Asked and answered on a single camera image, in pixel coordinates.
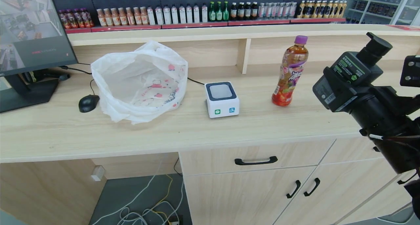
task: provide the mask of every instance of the purple bottle cap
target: purple bottle cap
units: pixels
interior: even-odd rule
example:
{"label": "purple bottle cap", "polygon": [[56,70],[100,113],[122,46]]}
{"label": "purple bottle cap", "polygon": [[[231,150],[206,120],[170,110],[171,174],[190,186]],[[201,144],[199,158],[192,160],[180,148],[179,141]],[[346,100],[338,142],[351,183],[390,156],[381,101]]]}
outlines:
{"label": "purple bottle cap", "polygon": [[305,45],[307,41],[308,41],[308,37],[306,35],[297,35],[296,38],[294,39],[294,42],[296,44]]}

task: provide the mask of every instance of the wooden countertop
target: wooden countertop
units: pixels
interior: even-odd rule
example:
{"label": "wooden countertop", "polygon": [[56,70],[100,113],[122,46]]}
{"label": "wooden countertop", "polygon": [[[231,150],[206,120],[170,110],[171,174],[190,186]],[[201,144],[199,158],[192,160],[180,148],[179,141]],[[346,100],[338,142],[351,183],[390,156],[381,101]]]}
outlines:
{"label": "wooden countertop", "polygon": [[182,28],[137,31],[108,31],[68,34],[73,46],[146,43],[170,41],[207,41],[244,38],[291,37],[296,35],[410,35],[420,36],[419,31],[404,31],[386,25],[373,24],[298,24],[264,25],[218,28]]}
{"label": "wooden countertop", "polygon": [[[279,65],[249,65],[246,75],[234,66],[193,68],[201,82],[229,80],[241,101],[239,116],[209,119],[203,86],[189,81],[181,106],[149,123],[111,121],[98,106],[78,111],[78,101],[91,94],[91,76],[74,74],[61,82],[46,104],[0,115],[0,162],[31,162],[177,152],[226,146],[252,146],[291,141],[359,136],[359,126],[346,113],[331,113],[312,93],[313,84],[330,62],[308,62],[289,107],[271,103]],[[380,62],[384,74],[377,86],[393,86],[399,95],[418,89],[399,86],[403,61]]]}

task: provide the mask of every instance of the monitor screen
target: monitor screen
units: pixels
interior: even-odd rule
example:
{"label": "monitor screen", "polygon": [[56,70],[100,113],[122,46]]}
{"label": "monitor screen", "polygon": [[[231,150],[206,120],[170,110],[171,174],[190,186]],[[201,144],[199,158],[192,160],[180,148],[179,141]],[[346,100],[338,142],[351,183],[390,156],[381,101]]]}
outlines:
{"label": "monitor screen", "polygon": [[0,1],[0,76],[75,63],[52,0]]}

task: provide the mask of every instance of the red shelf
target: red shelf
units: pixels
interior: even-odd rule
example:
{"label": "red shelf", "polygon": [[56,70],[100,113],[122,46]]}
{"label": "red shelf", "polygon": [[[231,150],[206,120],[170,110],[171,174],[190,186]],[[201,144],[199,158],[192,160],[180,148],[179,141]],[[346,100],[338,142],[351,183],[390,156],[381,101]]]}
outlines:
{"label": "red shelf", "polygon": [[161,29],[160,25],[132,25],[132,26],[114,26],[114,27],[94,27],[92,32],[99,31],[126,31],[126,30],[151,30]]}
{"label": "red shelf", "polygon": [[67,34],[92,32],[90,28],[66,29],[65,31]]}
{"label": "red shelf", "polygon": [[248,26],[248,25],[267,25],[267,24],[287,24],[290,20],[247,20],[229,21],[229,26]]}
{"label": "red shelf", "polygon": [[168,24],[168,25],[162,25],[162,29],[225,27],[227,25],[228,25],[228,22],[184,23],[184,24]]}
{"label": "red shelf", "polygon": [[307,22],[345,22],[345,17],[337,18],[295,18],[291,19],[290,23],[307,23]]}

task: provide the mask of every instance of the green bottle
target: green bottle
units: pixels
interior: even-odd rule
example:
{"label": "green bottle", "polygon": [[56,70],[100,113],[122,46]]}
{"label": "green bottle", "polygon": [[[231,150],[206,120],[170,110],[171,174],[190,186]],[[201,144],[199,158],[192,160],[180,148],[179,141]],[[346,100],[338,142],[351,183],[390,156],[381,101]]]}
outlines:
{"label": "green bottle", "polygon": [[210,1],[209,20],[214,22],[216,20],[216,13],[214,12],[214,2]]}
{"label": "green bottle", "polygon": [[217,13],[216,13],[216,20],[221,21],[223,18],[223,13],[222,13],[222,2],[217,1]]}
{"label": "green bottle", "polygon": [[225,1],[225,9],[223,11],[223,20],[224,21],[229,20],[228,1]]}

